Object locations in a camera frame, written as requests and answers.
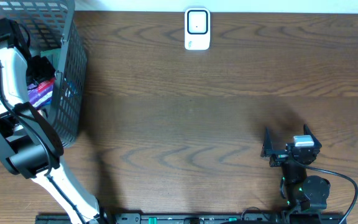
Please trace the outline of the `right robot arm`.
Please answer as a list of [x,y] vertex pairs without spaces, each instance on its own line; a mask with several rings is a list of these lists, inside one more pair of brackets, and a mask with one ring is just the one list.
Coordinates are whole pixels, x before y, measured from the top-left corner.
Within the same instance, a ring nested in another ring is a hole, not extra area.
[[319,212],[327,208],[331,184],[317,175],[308,175],[306,166],[316,160],[322,145],[307,125],[303,134],[293,137],[285,149],[274,149],[269,130],[265,130],[261,157],[269,158],[270,167],[280,167],[280,193],[287,200],[288,210],[282,212],[284,223],[320,223]]

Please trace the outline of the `blue Oreo cookie pack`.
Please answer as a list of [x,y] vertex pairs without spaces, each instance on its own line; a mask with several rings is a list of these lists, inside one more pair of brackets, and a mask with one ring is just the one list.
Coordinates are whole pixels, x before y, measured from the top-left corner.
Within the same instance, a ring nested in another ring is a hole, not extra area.
[[79,80],[71,80],[67,78],[63,78],[61,81],[61,96],[60,99],[70,99],[75,98],[80,100],[82,97],[82,83]]

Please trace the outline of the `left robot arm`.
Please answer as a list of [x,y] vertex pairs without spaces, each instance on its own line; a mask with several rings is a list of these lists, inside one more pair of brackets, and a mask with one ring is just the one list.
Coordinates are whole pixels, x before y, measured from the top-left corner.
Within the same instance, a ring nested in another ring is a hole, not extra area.
[[0,162],[43,187],[72,223],[110,223],[98,199],[69,170],[57,132],[29,101],[29,87],[55,74],[48,58],[31,55],[29,48],[21,26],[0,19]]

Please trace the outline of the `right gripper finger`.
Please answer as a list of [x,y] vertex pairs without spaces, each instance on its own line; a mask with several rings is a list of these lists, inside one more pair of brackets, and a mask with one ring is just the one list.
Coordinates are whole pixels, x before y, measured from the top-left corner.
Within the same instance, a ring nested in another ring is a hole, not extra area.
[[273,154],[272,140],[270,138],[269,129],[265,128],[264,142],[260,153],[261,157],[270,157]]
[[314,142],[314,147],[315,148],[319,148],[321,149],[322,145],[321,143],[317,140],[317,138],[314,136],[314,134],[311,132],[311,130],[309,129],[308,125],[307,124],[304,124],[303,125],[303,132],[304,132],[304,135],[309,135],[313,142]]

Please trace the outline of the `teal wet wipes packet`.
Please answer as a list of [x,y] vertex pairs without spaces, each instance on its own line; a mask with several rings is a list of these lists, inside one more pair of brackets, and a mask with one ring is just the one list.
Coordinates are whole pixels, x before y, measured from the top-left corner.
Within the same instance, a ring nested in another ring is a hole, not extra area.
[[60,53],[61,53],[61,49],[52,49],[52,50],[41,51],[40,56],[46,57],[49,60],[49,62],[52,64],[54,69],[58,70]]

